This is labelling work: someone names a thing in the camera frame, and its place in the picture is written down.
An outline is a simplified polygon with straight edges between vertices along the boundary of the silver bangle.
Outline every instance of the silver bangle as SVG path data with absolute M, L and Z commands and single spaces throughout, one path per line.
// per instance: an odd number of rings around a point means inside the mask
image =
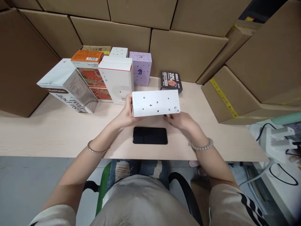
M 209 148 L 211 148 L 213 146 L 213 140 L 211 138 L 208 138 L 208 139 L 209 139 L 209 144 L 205 147 L 198 148 L 198 147 L 194 146 L 193 143 L 191 143 L 191 147 L 195 150 L 208 150 Z
M 93 150 L 90 148 L 90 143 L 91 143 L 91 141 L 92 141 L 92 140 L 90 140 L 89 143 L 87 144 L 87 148 L 88 148 L 91 152 L 93 152 L 93 153 L 95 153 L 95 154 L 101 154 L 101 153 L 104 153 L 104 152 L 106 152 L 106 151 L 108 150 L 108 148 L 109 148 L 109 147 L 107 147 L 104 151 L 101 151 L 101 152 L 93 151 Z

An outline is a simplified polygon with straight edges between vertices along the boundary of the white power strip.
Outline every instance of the white power strip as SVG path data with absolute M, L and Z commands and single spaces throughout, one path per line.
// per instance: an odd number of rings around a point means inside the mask
M 259 139 L 259 145 L 266 151 L 267 157 L 273 158 L 276 163 L 286 163 L 287 149 L 295 149 L 293 140 L 286 139 L 285 136 L 294 135 L 295 131 L 290 127 L 281 129 L 264 128 Z

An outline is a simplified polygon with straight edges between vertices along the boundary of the mint green object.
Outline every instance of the mint green object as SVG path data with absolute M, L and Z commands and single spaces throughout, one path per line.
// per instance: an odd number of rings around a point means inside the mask
M 103 205 L 103 198 L 104 195 L 106 194 L 107 186 L 108 186 L 108 178 L 109 178 L 109 173 L 110 173 L 110 168 L 111 168 L 111 163 L 109 163 L 103 170 L 102 176 L 101 176 L 101 181 L 100 181 L 100 186 L 99 186 L 99 195 L 98 195 L 98 201 L 97 201 L 97 206 L 96 206 L 96 214 L 99 214 L 101 211 L 101 207 Z
M 286 124 L 290 124 L 290 123 L 299 122 L 299 121 L 301 121 L 301 111 L 294 113 L 294 114 L 273 118 L 273 119 L 271 119 L 271 121 L 273 123 L 275 123 L 276 125 L 286 125 Z

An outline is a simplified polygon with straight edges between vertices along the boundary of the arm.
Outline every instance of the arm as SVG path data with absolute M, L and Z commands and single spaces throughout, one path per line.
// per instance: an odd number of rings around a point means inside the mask
M 196 147 L 205 147 L 209 144 L 200 126 L 188 113 L 171 114 L 170 118 L 165 116 L 164 119 L 183 131 Z M 201 167 L 210 178 L 212 187 L 217 184 L 229 184 L 239 189 L 231 170 L 214 146 L 208 150 L 196 151 L 196 153 Z
M 97 152 L 105 150 L 116 137 L 120 128 L 127 127 L 143 118 L 132 116 L 132 95 L 127 95 L 122 111 L 93 139 L 90 148 Z M 93 153 L 85 147 L 63 174 L 43 210 L 51 206 L 66 204 L 77 212 L 85 182 L 96 169 L 104 154 Z

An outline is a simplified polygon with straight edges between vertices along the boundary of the smartphone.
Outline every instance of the smartphone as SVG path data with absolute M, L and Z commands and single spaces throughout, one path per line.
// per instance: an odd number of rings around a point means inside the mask
M 135 127 L 133 132 L 134 144 L 168 144 L 165 128 Z

